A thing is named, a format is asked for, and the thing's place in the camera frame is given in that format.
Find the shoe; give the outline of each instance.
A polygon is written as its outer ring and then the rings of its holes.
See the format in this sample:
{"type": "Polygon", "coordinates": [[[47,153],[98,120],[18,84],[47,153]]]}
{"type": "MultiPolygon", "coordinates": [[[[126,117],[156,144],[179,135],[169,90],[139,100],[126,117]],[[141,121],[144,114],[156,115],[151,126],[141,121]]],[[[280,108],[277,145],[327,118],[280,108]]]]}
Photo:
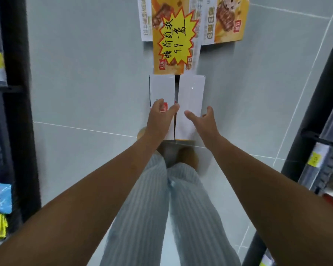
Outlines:
{"type": "Polygon", "coordinates": [[[176,157],[176,163],[185,163],[195,170],[197,170],[199,166],[199,158],[192,147],[184,147],[179,150],[178,155],[176,157]]]}
{"type": "MultiPolygon", "coordinates": [[[[142,129],[138,132],[138,134],[137,134],[137,140],[141,139],[145,132],[146,132],[146,127],[142,128],[142,129]]],[[[162,144],[160,144],[159,147],[157,148],[157,152],[158,152],[158,154],[160,154],[161,156],[163,155],[164,148],[162,147],[162,144]]]]}

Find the pant leg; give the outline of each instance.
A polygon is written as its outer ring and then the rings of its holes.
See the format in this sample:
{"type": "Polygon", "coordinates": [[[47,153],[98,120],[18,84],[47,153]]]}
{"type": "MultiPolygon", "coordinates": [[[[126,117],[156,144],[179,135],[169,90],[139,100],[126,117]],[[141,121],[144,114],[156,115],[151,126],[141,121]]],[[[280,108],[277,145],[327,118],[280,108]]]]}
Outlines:
{"type": "Polygon", "coordinates": [[[170,216],[181,266],[240,266],[197,172],[178,163],[168,169],[168,177],[170,216]]]}
{"type": "Polygon", "coordinates": [[[168,211],[166,165],[154,154],[110,228],[100,266],[159,266],[168,211]]]}

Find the forearm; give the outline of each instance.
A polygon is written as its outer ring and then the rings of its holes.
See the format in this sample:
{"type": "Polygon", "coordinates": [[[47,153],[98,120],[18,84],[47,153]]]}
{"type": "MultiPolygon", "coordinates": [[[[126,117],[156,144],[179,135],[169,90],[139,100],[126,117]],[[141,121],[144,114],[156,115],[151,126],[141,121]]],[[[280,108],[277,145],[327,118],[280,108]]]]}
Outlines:
{"type": "Polygon", "coordinates": [[[0,246],[0,266],[86,265],[158,144],[143,136],[49,202],[0,246]]]}
{"type": "Polygon", "coordinates": [[[280,265],[333,263],[330,205],[223,137],[210,150],[280,265]]]}

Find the plastic bag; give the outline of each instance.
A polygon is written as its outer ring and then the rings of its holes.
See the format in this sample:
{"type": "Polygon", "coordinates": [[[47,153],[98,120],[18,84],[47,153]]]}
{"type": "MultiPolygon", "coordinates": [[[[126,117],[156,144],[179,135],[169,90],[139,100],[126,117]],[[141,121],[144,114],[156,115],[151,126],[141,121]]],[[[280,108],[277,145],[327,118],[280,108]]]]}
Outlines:
{"type": "Polygon", "coordinates": [[[11,185],[0,183],[0,213],[12,212],[11,185]]]}

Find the person's right arm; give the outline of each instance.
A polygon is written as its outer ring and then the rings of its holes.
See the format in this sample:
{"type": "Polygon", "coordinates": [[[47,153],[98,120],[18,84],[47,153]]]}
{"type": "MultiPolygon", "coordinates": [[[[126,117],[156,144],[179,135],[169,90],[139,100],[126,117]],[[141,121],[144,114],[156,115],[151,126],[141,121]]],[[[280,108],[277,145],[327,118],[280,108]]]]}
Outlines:
{"type": "Polygon", "coordinates": [[[333,265],[333,207],[223,138],[212,107],[186,111],[278,265],[333,265]]]}

